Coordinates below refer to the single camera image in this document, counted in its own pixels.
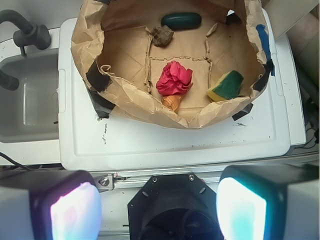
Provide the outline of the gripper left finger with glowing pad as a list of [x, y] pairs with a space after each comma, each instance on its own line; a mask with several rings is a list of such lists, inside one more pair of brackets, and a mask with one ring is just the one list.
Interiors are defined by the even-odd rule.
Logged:
[[101, 196], [87, 171], [0, 173], [2, 240], [95, 240], [101, 224]]

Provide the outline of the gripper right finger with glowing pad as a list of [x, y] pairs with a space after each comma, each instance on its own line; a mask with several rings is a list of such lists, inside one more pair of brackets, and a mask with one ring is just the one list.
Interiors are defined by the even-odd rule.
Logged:
[[314, 164], [227, 166], [216, 210], [227, 240], [318, 240], [320, 169]]

